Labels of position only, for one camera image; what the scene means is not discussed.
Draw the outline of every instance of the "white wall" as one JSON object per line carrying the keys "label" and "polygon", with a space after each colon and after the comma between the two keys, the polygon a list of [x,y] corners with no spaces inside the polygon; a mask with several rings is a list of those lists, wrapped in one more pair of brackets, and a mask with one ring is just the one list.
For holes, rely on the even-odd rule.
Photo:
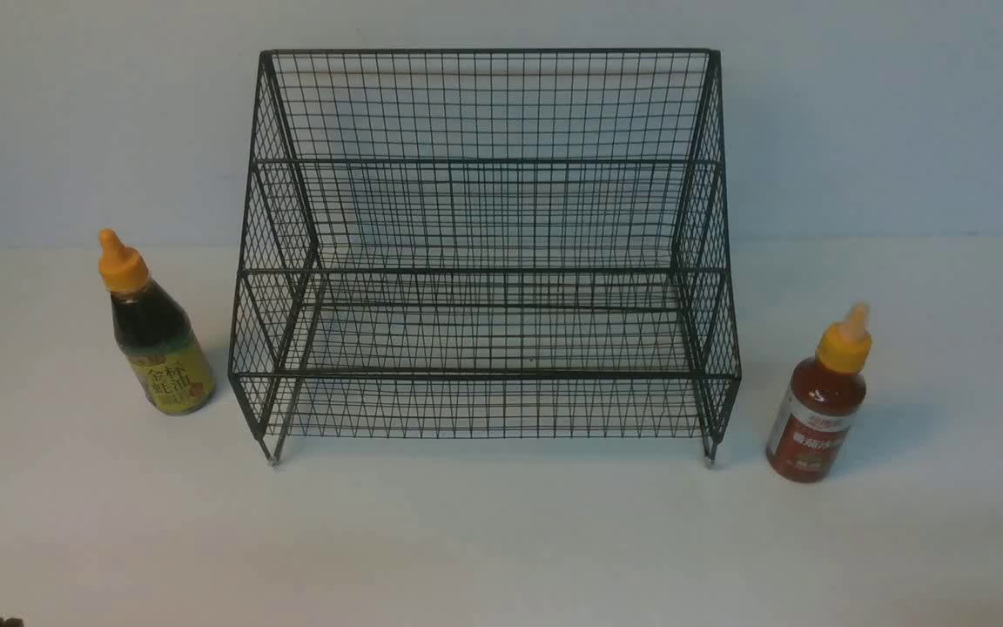
{"label": "white wall", "polygon": [[271,47],[724,52],[740,237],[1003,234],[992,0],[0,0],[0,246],[235,243]]}

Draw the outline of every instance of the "yellow nozzle cap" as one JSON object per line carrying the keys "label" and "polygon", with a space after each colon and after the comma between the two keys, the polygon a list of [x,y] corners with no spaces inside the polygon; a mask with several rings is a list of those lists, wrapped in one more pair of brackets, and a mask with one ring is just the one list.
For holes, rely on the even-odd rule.
{"label": "yellow nozzle cap", "polygon": [[833,372],[861,372],[869,356],[869,349],[873,348],[873,336],[867,329],[868,323],[868,303],[856,303],[849,310],[847,319],[827,327],[814,356]]}
{"label": "yellow nozzle cap", "polygon": [[114,293],[138,291],[149,282],[149,269],[138,251],[123,245],[114,231],[99,231],[99,275],[107,289]]}

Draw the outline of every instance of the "dark sauce bottle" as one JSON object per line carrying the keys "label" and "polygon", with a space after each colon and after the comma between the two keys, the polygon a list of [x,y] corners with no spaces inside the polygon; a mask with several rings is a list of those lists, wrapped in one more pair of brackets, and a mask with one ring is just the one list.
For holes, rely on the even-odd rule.
{"label": "dark sauce bottle", "polygon": [[99,275],[110,291],[115,341],[156,409],[195,412],[215,391],[211,366],[187,313],[149,277],[138,251],[114,231],[99,232]]}

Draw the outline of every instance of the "black wire rack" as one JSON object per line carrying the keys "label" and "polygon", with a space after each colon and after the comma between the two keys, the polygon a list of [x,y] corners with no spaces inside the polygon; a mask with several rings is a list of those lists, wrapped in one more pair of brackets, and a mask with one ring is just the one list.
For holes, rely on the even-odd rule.
{"label": "black wire rack", "polygon": [[719,52],[275,50],[230,378],[292,435],[701,437],[741,380]]}

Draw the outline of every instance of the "plastic bottle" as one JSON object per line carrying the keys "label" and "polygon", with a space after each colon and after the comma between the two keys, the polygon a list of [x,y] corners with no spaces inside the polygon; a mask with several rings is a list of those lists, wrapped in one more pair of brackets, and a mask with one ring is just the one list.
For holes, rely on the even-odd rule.
{"label": "plastic bottle", "polygon": [[110,293],[115,341],[126,354],[146,398],[171,415],[195,412],[215,378],[184,309],[149,277],[138,251],[114,231],[99,231],[99,275]]}
{"label": "plastic bottle", "polygon": [[861,371],[873,345],[869,305],[857,303],[819,340],[814,357],[800,361],[768,436],[764,453],[772,468],[800,484],[830,472],[854,413],[865,400]]}

